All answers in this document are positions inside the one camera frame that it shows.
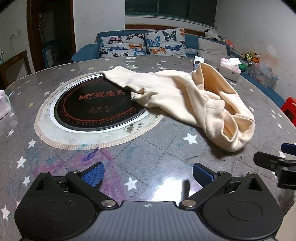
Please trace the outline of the cream sweatshirt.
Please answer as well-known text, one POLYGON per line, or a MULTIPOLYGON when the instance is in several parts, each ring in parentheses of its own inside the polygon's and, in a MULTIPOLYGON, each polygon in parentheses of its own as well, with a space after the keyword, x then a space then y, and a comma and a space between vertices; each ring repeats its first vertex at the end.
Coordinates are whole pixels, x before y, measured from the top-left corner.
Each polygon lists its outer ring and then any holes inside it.
POLYGON ((201 128, 221 149, 239 151, 254 135, 252 112, 209 64, 201 63, 190 73, 177 70, 137 73, 116 66, 102 74, 120 87, 129 88, 132 101, 139 105, 161 108, 177 120, 201 128))

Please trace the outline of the red plastic stool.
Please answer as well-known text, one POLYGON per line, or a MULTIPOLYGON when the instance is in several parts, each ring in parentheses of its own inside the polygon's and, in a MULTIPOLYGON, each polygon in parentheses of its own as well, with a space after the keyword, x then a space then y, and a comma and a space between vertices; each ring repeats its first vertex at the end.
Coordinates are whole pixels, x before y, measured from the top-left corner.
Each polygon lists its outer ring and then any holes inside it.
POLYGON ((287 116, 287 118, 296 126, 296 101, 293 97, 288 97, 283 106, 281 107, 281 111, 287 116))

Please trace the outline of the black round induction cooktop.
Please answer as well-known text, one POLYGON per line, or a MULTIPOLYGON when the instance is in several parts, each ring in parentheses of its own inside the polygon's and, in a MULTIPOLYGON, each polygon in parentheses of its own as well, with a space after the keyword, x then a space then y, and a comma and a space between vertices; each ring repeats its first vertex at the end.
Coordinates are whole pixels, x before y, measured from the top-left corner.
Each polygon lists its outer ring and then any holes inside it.
POLYGON ((54 105, 57 122, 74 131, 102 131, 128 123, 146 108, 131 100, 130 90, 92 77, 70 87, 54 105))

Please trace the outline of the clear plastic storage box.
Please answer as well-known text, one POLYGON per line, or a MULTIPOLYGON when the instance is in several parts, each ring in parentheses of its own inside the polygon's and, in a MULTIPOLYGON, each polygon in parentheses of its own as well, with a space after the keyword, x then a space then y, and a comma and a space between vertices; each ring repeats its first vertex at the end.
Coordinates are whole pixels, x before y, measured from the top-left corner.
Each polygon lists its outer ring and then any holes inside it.
POLYGON ((276 75, 270 66, 264 63, 252 63, 250 68, 250 76, 266 88, 273 89, 278 81, 276 75))

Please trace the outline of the colourful toy pile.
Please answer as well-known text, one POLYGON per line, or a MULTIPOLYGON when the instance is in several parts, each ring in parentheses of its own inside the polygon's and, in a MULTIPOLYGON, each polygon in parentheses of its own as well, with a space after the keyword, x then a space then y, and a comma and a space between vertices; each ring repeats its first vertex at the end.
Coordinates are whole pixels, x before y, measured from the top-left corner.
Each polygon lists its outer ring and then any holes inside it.
POLYGON ((241 59, 247 61, 248 63, 259 63, 259 54, 256 52, 243 52, 241 59))

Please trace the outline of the white tissue box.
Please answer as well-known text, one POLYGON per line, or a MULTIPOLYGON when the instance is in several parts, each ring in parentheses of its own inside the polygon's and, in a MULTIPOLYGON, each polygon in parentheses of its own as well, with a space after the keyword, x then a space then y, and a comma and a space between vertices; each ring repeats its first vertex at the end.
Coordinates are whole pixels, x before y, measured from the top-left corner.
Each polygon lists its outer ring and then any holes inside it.
POLYGON ((219 65, 219 73, 229 80, 237 82, 239 80, 241 70, 239 65, 241 64, 239 58, 221 58, 219 65))

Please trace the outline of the pink tissue pack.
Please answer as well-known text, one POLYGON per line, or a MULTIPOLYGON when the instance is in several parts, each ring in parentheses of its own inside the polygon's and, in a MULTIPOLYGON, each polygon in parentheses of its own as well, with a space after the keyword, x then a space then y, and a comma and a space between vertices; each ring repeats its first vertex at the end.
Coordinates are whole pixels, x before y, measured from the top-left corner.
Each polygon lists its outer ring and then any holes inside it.
POLYGON ((11 111, 11 103, 4 90, 0 90, 0 119, 11 111))

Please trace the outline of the white phone on table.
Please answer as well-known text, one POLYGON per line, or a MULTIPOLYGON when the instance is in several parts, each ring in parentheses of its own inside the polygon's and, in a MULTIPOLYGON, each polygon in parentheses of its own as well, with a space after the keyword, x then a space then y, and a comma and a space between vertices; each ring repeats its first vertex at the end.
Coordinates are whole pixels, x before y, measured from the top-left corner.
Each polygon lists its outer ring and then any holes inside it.
POLYGON ((195 56, 193 61, 193 68, 197 69, 200 63, 204 63, 204 58, 200 56, 195 56))

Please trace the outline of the grey plain cushion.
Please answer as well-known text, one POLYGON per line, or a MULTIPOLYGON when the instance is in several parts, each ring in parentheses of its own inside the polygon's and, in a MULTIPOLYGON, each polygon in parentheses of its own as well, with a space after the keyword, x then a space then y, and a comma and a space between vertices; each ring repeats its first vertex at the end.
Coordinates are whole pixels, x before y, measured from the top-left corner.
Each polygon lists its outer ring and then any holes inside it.
POLYGON ((198 56, 204 60, 220 61, 221 58, 228 59, 225 45, 210 41, 209 39, 198 39, 198 56))

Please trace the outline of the blue sectional sofa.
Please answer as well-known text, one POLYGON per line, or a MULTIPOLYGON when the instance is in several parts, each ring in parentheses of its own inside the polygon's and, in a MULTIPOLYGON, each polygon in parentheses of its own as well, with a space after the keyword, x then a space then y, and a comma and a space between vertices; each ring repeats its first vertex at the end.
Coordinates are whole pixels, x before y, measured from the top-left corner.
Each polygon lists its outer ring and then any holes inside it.
MULTIPOLYGON (((95 43, 88 44, 82 47, 79 51, 77 51, 71 58, 71 62, 80 62, 87 61, 92 59, 100 58, 100 38, 101 37, 110 37, 110 36, 127 36, 127 35, 135 35, 135 34, 145 34, 146 32, 150 32, 150 30, 121 30, 121 31, 108 31, 108 32, 100 32, 97 33, 95 43)), ((197 54, 198 50, 198 39, 204 38, 204 33, 201 32, 199 35, 191 35, 185 33, 185 42, 187 49, 194 49, 195 54, 190 54, 189 58, 193 58, 197 54)), ((256 79, 252 78, 248 73, 242 72, 241 76, 255 85, 258 89, 260 89, 265 95, 267 95, 279 108, 281 108, 285 100, 276 93, 272 88, 267 88, 259 83, 256 79)))

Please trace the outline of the dark wooden side table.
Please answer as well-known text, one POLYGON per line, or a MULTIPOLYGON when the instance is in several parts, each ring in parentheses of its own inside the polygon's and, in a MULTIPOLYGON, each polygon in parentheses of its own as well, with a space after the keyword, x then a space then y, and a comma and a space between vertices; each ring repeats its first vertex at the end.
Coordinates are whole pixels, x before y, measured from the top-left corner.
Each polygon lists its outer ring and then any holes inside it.
POLYGON ((32 74, 27 50, 7 60, 1 60, 1 90, 8 88, 16 80, 32 74))

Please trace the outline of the right butterfly pillow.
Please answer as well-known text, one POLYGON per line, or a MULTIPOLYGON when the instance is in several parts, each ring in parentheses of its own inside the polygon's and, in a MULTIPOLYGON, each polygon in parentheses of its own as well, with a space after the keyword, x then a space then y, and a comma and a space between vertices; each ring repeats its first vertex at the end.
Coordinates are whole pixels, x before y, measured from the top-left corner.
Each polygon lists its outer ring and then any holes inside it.
POLYGON ((151 55, 186 56, 184 28, 150 31, 144 36, 151 55))

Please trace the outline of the butterfly pillow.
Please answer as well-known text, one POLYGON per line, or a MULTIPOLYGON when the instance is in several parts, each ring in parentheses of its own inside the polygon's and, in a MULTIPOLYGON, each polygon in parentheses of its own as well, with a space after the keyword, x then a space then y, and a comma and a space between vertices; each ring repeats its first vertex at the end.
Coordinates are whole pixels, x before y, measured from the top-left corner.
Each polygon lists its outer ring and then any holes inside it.
POLYGON ((100 57, 126 57, 147 55, 143 34, 100 38, 100 57))
POLYGON ((144 36, 151 55, 186 56, 184 28, 150 31, 144 36))

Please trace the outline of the left butterfly pillow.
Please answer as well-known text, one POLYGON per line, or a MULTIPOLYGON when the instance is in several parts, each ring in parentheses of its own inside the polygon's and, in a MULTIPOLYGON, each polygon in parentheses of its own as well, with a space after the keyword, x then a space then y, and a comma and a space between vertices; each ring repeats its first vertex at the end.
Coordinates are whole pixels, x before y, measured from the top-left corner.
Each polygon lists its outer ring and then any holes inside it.
POLYGON ((147 55, 143 34, 100 38, 100 57, 126 57, 147 55))

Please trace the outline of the plush toy on sofa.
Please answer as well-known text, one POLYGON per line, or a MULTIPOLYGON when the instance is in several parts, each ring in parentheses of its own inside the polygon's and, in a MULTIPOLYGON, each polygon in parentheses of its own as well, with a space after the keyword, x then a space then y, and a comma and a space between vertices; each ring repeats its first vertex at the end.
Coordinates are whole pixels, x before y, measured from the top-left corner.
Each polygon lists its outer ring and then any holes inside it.
POLYGON ((204 30, 204 35, 207 39, 224 42, 224 39, 221 36, 219 36, 216 32, 213 32, 211 29, 204 30))

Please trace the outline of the dark wooden doorway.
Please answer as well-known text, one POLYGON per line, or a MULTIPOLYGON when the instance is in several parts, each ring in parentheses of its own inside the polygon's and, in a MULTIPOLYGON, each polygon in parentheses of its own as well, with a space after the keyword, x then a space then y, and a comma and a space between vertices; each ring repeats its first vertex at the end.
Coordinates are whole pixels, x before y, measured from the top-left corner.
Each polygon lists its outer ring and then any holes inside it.
POLYGON ((74 1, 27 1, 27 30, 36 72, 69 63, 76 53, 74 1))

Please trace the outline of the dark window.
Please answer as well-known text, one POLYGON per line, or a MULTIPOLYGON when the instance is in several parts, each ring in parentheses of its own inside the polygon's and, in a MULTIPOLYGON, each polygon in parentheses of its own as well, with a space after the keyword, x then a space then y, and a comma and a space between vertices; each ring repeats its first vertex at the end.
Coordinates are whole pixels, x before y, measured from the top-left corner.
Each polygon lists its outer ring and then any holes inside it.
POLYGON ((167 16, 213 26, 217 0, 127 0, 127 15, 167 16))

